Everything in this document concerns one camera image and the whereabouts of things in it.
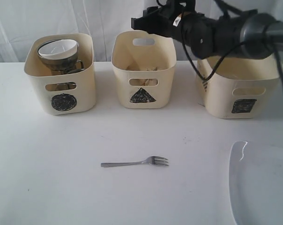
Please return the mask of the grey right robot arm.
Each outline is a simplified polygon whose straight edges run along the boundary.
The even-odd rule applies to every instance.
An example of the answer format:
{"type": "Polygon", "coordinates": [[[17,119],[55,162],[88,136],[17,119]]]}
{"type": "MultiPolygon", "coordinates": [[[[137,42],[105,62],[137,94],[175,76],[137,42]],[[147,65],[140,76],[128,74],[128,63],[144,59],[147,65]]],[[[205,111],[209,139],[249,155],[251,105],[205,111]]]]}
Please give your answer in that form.
{"type": "Polygon", "coordinates": [[[264,59],[274,50],[283,52],[283,22],[256,9],[241,11],[222,0],[218,19],[195,10],[194,0],[168,0],[148,7],[142,17],[132,18],[131,27],[179,41],[199,59],[229,56],[264,59]]]}

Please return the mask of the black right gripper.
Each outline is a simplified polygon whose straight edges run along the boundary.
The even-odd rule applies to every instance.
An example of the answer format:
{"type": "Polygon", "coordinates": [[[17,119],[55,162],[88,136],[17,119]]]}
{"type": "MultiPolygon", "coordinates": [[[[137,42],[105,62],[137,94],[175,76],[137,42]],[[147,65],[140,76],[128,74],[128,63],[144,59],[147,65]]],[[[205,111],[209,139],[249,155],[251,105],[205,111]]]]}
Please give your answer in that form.
{"type": "Polygon", "coordinates": [[[196,40],[198,37],[194,0],[168,0],[161,6],[147,7],[140,18],[131,18],[131,28],[175,40],[196,40]]]}

